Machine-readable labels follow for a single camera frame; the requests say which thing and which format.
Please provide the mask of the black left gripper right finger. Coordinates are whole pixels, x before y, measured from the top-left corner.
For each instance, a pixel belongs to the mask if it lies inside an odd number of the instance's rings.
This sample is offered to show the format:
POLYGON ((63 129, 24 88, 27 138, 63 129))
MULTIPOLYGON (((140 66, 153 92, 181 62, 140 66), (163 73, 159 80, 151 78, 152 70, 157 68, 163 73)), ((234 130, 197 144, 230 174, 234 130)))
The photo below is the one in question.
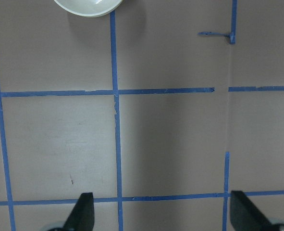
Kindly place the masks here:
POLYGON ((242 191, 231 191, 230 222, 235 231, 275 231, 276 225, 242 191))

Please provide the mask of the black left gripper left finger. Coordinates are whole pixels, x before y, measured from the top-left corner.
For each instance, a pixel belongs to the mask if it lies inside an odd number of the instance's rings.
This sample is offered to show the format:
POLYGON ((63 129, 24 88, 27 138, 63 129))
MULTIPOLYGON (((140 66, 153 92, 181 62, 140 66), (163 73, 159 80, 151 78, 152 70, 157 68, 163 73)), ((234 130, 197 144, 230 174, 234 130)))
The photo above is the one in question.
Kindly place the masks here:
POLYGON ((82 193, 63 225, 64 231, 92 231, 94 228, 93 193, 82 193))

